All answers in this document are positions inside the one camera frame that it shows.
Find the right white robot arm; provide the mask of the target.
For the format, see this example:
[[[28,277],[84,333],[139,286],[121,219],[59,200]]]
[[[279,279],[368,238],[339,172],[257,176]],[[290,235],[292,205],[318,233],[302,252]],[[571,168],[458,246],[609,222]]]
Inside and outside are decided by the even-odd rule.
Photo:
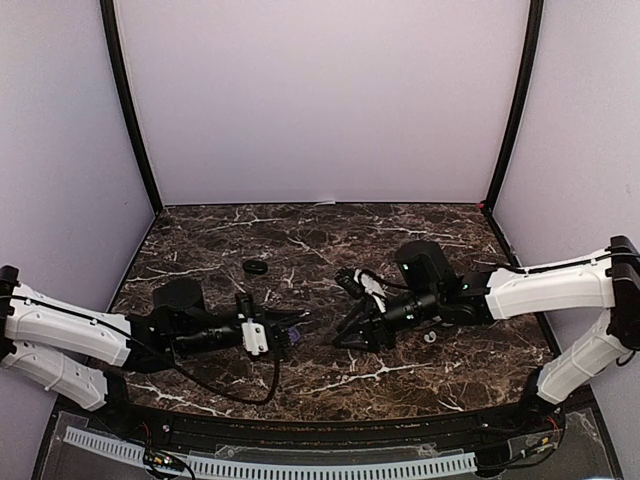
[[[404,279],[395,297],[387,297],[387,282],[366,269],[338,271],[336,283],[357,304],[339,324],[335,347],[392,349],[398,332],[432,319],[475,326],[529,313],[601,308],[585,334],[530,376],[510,413],[511,426],[521,434],[534,432],[574,390],[639,349],[639,253],[625,236],[565,262],[462,276],[433,241],[406,243],[394,260]]]

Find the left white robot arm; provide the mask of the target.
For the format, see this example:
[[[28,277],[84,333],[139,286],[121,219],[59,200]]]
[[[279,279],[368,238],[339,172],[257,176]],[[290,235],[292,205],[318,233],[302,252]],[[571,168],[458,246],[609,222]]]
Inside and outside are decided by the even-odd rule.
[[[82,365],[78,353],[126,372],[173,370],[201,388],[218,391],[178,365],[191,356],[241,347],[251,359],[284,358],[291,329],[305,310],[274,310],[238,294],[226,311],[206,309],[201,285],[174,279],[153,293],[147,315],[92,311],[47,297],[19,279],[17,268],[1,268],[1,366],[75,402],[101,411],[120,436],[141,427],[140,412],[127,403],[125,380],[114,372]]]

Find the purple charging case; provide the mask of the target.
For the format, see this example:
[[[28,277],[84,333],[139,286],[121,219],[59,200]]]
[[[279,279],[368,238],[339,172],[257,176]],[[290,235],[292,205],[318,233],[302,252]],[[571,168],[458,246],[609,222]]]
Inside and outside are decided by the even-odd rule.
[[[301,334],[299,333],[299,331],[296,328],[289,328],[287,330],[287,334],[288,334],[288,338],[289,338],[289,343],[291,345],[295,345],[296,343],[298,343],[300,341]]]

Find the black earbud charging case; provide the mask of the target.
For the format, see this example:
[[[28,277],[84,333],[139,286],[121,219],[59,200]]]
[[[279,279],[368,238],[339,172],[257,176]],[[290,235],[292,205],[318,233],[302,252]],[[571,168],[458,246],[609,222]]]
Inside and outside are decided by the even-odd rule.
[[[268,264],[262,260],[248,259],[242,264],[242,269],[245,273],[251,275],[264,275],[268,272]]]

